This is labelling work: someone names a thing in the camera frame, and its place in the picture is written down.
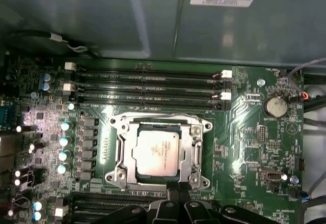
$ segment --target capacitor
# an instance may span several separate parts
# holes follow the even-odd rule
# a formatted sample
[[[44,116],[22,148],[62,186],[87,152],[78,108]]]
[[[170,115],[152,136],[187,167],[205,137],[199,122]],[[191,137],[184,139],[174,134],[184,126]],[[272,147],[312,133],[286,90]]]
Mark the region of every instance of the capacitor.
[[[67,146],[68,144],[71,144],[71,142],[72,142],[72,138],[69,137],[69,136],[62,137],[62,138],[60,138],[60,140],[59,140],[59,144],[60,144],[62,147],[65,147],[65,146]]]
[[[51,83],[51,82],[54,82],[54,80],[55,80],[55,77],[54,76],[52,76],[52,75],[50,75],[50,74],[43,74],[42,75],[42,80],[44,81],[44,82],[48,82],[48,83]]]
[[[71,152],[69,150],[65,150],[58,155],[60,161],[65,161],[70,157],[71,157]]]
[[[35,211],[33,214],[33,220],[43,220],[45,218],[46,218],[46,211],[44,209]]]
[[[280,118],[286,115],[288,105],[282,95],[275,94],[265,99],[263,103],[263,110],[269,117]]]
[[[74,110],[74,109],[75,109],[75,105],[74,105],[73,103],[69,103],[69,104],[67,105],[67,108],[68,108],[69,110]]]
[[[30,170],[31,170],[30,167],[26,167],[26,168],[23,168],[23,169],[20,169],[20,170],[16,170],[16,171],[15,171],[15,177],[21,177],[21,176],[24,176],[24,175],[26,175]]]
[[[299,182],[300,182],[299,177],[297,177],[297,176],[291,176],[290,177],[290,183],[298,184]]]
[[[22,211],[24,208],[22,206],[14,205],[10,208],[8,211],[8,216],[12,217],[16,214],[18,214],[19,211]]]
[[[53,90],[54,90],[55,88],[54,88],[53,85],[51,85],[51,84],[45,82],[45,83],[42,84],[41,89],[42,89],[43,91],[46,91],[46,92],[49,92],[49,93],[50,93],[50,92],[53,92]]]
[[[30,150],[32,151],[36,151],[39,149],[43,149],[44,148],[44,143],[31,143],[30,144]]]
[[[31,92],[31,99],[38,99],[39,98],[39,94],[36,92]]]
[[[17,126],[16,131],[17,132],[30,132],[30,131],[33,131],[33,128],[31,126]]]
[[[29,176],[28,175],[25,175],[25,176],[22,176],[18,179],[15,180],[15,186],[20,186],[21,184],[24,184],[26,183],[27,181],[29,181]]]
[[[40,199],[33,204],[33,209],[35,211],[40,211],[42,208],[46,207],[46,203],[45,199]]]
[[[61,164],[57,168],[59,174],[65,174],[68,170],[70,170],[70,164],[68,163]]]
[[[60,127],[63,131],[67,131],[73,128],[73,123],[71,121],[66,121],[63,122]]]

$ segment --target chip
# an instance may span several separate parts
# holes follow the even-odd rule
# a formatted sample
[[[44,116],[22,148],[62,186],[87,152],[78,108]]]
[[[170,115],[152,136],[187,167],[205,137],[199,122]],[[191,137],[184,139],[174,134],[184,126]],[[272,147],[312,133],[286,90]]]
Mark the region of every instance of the chip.
[[[57,141],[58,140],[58,135],[57,134],[52,134],[50,136],[50,141]]]
[[[42,159],[41,158],[36,158],[35,159],[35,164],[41,164],[42,163]]]
[[[141,175],[172,177],[178,173],[179,134],[169,131],[141,131],[133,149]]]
[[[43,120],[44,114],[43,113],[36,113],[37,120]]]
[[[59,181],[52,181],[51,182],[51,186],[52,186],[52,188],[59,188],[59,186],[60,186],[60,182]]]

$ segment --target black cable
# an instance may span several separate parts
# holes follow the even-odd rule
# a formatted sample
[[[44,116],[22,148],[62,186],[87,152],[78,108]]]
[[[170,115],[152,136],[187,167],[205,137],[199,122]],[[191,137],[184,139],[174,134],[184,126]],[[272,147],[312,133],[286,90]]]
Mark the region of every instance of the black cable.
[[[89,51],[88,48],[83,45],[81,42],[63,37],[58,34],[43,32],[43,31],[34,31],[34,30],[20,30],[13,33],[4,34],[1,36],[1,39],[6,42],[9,39],[22,38],[22,37],[42,37],[48,38],[57,42],[64,42],[66,45],[76,53],[84,53],[91,57],[92,59],[98,59],[99,56]]]
[[[326,217],[321,217],[321,218],[311,220],[307,224],[326,224]]]
[[[305,223],[305,212],[308,208],[326,204],[326,198],[316,198],[302,203],[297,210],[297,223]]]
[[[311,126],[326,127],[326,121],[315,121],[308,118],[304,118],[304,124],[311,125]]]

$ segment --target gray cable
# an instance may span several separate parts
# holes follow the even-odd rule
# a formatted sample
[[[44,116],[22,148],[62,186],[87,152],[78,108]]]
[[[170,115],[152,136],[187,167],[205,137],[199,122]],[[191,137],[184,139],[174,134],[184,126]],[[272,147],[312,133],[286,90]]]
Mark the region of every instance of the gray cable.
[[[326,127],[326,121],[315,121],[308,118],[304,118],[304,124],[311,125],[311,126]]]
[[[311,197],[313,191],[326,179],[326,171],[324,171],[321,176],[312,184],[312,186],[307,191],[307,194]]]
[[[304,90],[303,90],[302,88],[300,88],[300,87],[298,86],[298,84],[296,84],[295,81],[292,79],[293,75],[294,75],[297,71],[299,71],[299,70],[301,70],[301,69],[303,69],[303,68],[306,68],[306,67],[308,67],[308,66],[315,65],[315,64],[318,64],[318,63],[321,63],[321,62],[324,62],[324,61],[326,61],[326,58],[321,58],[321,59],[317,59],[317,60],[312,60],[312,61],[309,61],[309,62],[303,63],[302,65],[299,65],[299,66],[295,67],[295,68],[294,68],[294,69],[293,69],[293,70],[288,74],[288,76],[287,76],[287,78],[288,78],[288,80],[289,80],[289,83],[290,83],[290,84],[292,85],[292,87],[293,87],[294,89],[296,89],[298,92],[303,93]]]

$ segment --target green circuit board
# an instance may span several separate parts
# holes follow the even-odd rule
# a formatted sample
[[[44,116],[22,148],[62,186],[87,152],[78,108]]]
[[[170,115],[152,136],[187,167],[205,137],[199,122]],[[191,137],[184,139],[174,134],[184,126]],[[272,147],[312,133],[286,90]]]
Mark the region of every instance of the green circuit board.
[[[67,105],[71,103],[71,99],[68,101],[61,91],[67,80],[75,81],[76,78],[74,74],[68,76],[65,74],[65,62],[73,62],[86,70],[94,68],[91,72],[93,78],[101,77],[103,71],[107,69],[135,71],[138,72],[137,74],[141,70],[142,74],[148,71],[191,74],[187,77],[181,75],[179,81],[173,83],[175,87],[186,84],[190,86],[190,89],[188,94],[182,96],[158,93],[155,97],[159,98],[160,104],[151,103],[152,99],[141,99],[141,103],[138,101],[136,103],[135,98],[128,94],[119,96],[106,94],[105,91],[109,91],[109,88],[96,94],[90,92],[89,95],[85,95],[84,92],[81,95],[83,100],[76,99],[75,108],[69,110]],[[108,194],[108,197],[104,197],[108,200],[107,204],[116,209],[130,201],[124,201],[121,198],[118,201],[114,199],[110,203],[110,196],[115,196],[115,194],[148,197],[146,201],[151,198],[164,198],[164,192],[121,191],[120,188],[104,180],[105,173],[114,169],[116,161],[117,133],[116,129],[109,125],[108,120],[111,116],[128,111],[186,113],[197,115],[213,123],[212,130],[204,134],[202,168],[203,176],[210,180],[211,185],[207,189],[192,192],[192,197],[201,200],[216,200],[220,205],[238,205],[280,223],[296,223],[295,212],[301,200],[291,198],[287,194],[287,189],[301,188],[303,169],[297,165],[297,161],[302,160],[303,155],[303,105],[293,100],[290,102],[290,98],[297,97],[299,94],[291,88],[287,78],[280,75],[283,69],[159,61],[23,58],[11,58],[10,66],[17,70],[17,78],[9,83],[20,87],[19,98],[15,99],[15,117],[22,117],[27,125],[37,126],[36,131],[25,134],[24,148],[17,156],[16,168],[33,165],[33,167],[46,170],[43,182],[33,189],[33,202],[39,198],[69,197],[75,192],[91,192],[99,196],[103,193]],[[197,82],[201,79],[207,80],[202,78],[201,74],[215,74],[225,70],[232,71],[232,77],[227,77],[225,80],[232,83],[228,88],[232,98],[230,101],[220,100],[220,107],[216,109],[207,101],[203,102],[204,99],[198,98],[201,90],[206,88],[201,89]],[[50,93],[40,89],[41,77],[44,73],[55,77],[52,83],[53,91]],[[295,78],[299,84],[303,85],[301,74],[297,74]],[[258,84],[260,79],[264,81],[263,85]],[[195,90],[192,90],[192,82],[196,83]],[[84,83],[84,86],[90,84],[88,81]],[[31,98],[31,92],[36,92],[38,97]],[[76,92],[83,93],[80,89],[76,89]],[[265,102],[271,97],[278,97],[286,102],[285,115],[274,118],[264,111]],[[25,114],[19,110],[24,105],[30,107],[30,111]],[[281,113],[279,110],[282,109],[278,109],[278,106],[284,105],[276,103],[275,106],[276,109],[274,107],[267,109],[274,109],[275,113]],[[97,154],[91,180],[81,179],[80,171],[78,171],[79,152],[82,149],[77,142],[80,141],[81,122],[87,118],[99,121],[95,127]],[[74,129],[63,132],[60,124],[64,121],[71,121]],[[37,133],[42,133],[40,139],[35,139]],[[63,149],[58,143],[63,136],[74,138],[74,143]],[[28,145],[35,140],[44,142],[45,147],[34,154],[29,154]],[[71,166],[70,170],[59,175],[57,173],[57,167],[60,164],[58,154],[63,150],[71,151],[73,156],[67,161]],[[288,179],[279,182],[269,181],[264,175],[265,169],[281,171]],[[291,176],[297,176],[299,183],[292,184],[289,181]],[[48,201],[47,217],[43,223],[54,223],[55,205],[54,201],[53,203]],[[88,212],[93,215],[94,209]],[[14,219],[16,223],[32,223],[32,216],[33,210],[26,208]]]

